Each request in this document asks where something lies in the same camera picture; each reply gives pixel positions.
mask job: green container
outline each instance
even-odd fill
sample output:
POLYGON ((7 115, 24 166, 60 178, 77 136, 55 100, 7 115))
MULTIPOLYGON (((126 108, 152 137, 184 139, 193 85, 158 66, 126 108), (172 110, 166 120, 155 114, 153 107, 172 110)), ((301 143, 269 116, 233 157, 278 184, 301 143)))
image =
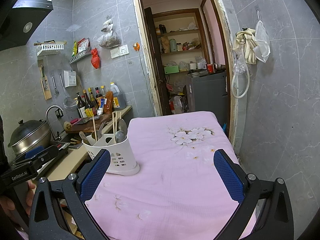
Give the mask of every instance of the green container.
POLYGON ((165 74, 178 73, 178 72, 179 72, 179 67, 178 66, 164 67, 164 73, 165 74))

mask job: faucet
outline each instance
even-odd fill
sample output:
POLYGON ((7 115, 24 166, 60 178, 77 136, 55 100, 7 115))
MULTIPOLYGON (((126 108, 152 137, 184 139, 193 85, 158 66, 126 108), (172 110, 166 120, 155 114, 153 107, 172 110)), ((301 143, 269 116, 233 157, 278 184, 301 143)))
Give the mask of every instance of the faucet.
POLYGON ((53 136, 53 139, 54 139, 55 141, 60 141, 60 140, 61 140, 61 136, 59 136, 59 134, 58 134, 57 137, 54 135, 53 130, 52 130, 52 127, 51 127, 50 122, 49 122, 49 119, 48 119, 48 113, 49 113, 49 111, 50 111, 52 108, 58 108, 58 109, 60 109, 62 112, 63 112, 63 109, 62 109, 61 106, 52 105, 52 106, 49 106, 49 108, 48 108, 47 111, 45 112, 45 119, 47 120, 47 123, 48 123, 48 125, 49 125, 49 128, 50 128, 51 134, 52 134, 52 136, 53 136))

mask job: range hood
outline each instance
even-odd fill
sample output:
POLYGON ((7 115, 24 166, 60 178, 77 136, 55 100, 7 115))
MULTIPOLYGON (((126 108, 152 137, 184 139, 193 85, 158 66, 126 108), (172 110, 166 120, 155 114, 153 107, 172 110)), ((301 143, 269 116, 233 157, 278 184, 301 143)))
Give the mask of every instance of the range hood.
POLYGON ((0 51, 26 45, 52 10, 52 0, 18 0, 0 27, 0 51))

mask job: wooden chopping board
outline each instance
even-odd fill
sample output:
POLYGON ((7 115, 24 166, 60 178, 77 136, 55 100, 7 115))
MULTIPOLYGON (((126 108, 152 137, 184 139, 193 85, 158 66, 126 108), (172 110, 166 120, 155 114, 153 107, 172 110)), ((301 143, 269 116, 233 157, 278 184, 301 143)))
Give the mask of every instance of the wooden chopping board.
MULTIPOLYGON (((96 130, 98 130, 100 128, 100 125, 105 121, 106 124, 112 120, 112 114, 102 114, 100 115, 100 118, 98 120, 95 120, 96 123, 96 130)), ((73 124, 72 128, 68 131, 66 131, 66 133, 79 133, 79 132, 93 132, 93 121, 90 120, 87 123, 84 124, 73 124)))

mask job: floral pattern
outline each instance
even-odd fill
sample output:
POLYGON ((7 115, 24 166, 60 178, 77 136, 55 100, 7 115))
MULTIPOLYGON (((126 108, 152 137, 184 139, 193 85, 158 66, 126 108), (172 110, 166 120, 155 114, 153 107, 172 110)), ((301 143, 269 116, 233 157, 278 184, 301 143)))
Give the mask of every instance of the floral pattern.
POLYGON ((177 131, 170 129, 171 134, 174 135, 171 138, 172 141, 175 141, 178 145, 188 145, 194 141, 203 141, 206 138, 214 135, 214 132, 208 128, 193 128, 192 130, 185 130, 180 128, 177 131))

